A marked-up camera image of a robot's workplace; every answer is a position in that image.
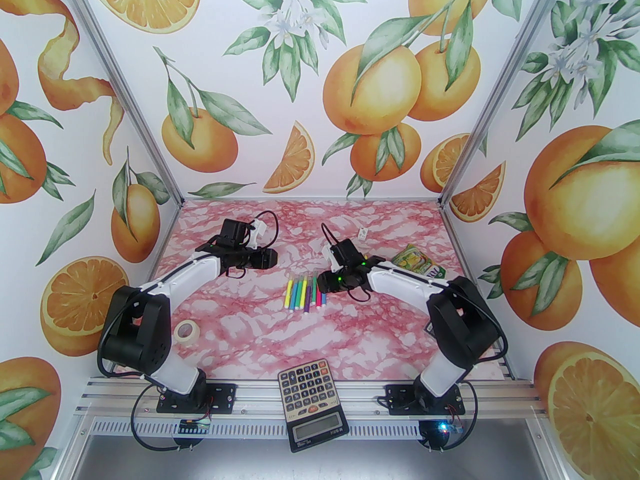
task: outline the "calculator display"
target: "calculator display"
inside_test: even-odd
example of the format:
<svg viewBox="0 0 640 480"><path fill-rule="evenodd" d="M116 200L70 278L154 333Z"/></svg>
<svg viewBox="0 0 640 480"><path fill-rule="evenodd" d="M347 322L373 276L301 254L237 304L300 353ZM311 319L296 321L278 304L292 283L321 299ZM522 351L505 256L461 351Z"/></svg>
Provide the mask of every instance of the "calculator display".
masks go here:
<svg viewBox="0 0 640 480"><path fill-rule="evenodd" d="M301 441L302 439L306 439L307 437L322 434L323 432L338 428L342 424L343 423L340 421L340 417L338 416L338 414L333 413L323 418L318 418L317 420L295 427L293 429L293 432L295 434L295 440Z"/></svg>

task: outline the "pink marble surface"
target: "pink marble surface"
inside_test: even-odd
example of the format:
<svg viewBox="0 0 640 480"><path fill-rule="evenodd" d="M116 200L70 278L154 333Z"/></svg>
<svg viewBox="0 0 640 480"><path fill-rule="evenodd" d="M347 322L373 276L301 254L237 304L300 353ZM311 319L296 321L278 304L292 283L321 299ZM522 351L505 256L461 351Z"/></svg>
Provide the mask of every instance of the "pink marble surface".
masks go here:
<svg viewBox="0 0 640 480"><path fill-rule="evenodd" d="M423 329L428 316L387 295L354 302L346 293L327 295L327 305L309 313L283 309L288 277L318 273L329 265L321 249L325 222L336 237L352 238L363 254L391 258L413 243L447 271L462 274L435 203L425 201L187 201L172 231L158 274L180 265L215 235L225 218L249 222L273 210L279 236L278 265L247 270L243 279L221 277L202 286L175 309L173 326L194 320L193 345L174 343L178 354L210 378L272 379L299 363L327 358L339 380L414 378L437 349ZM264 217L269 242L274 225ZM359 228L366 240L357 240ZM502 379L495 363L483 363L470 378Z"/></svg>

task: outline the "calculator keypad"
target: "calculator keypad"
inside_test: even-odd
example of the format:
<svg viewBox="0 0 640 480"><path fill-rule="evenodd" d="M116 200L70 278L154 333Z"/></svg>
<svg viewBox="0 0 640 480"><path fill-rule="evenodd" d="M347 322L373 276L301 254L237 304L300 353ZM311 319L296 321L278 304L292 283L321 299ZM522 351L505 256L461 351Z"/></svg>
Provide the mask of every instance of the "calculator keypad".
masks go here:
<svg viewBox="0 0 640 480"><path fill-rule="evenodd" d="M326 359L283 371L278 382L287 422L340 405Z"/></svg>

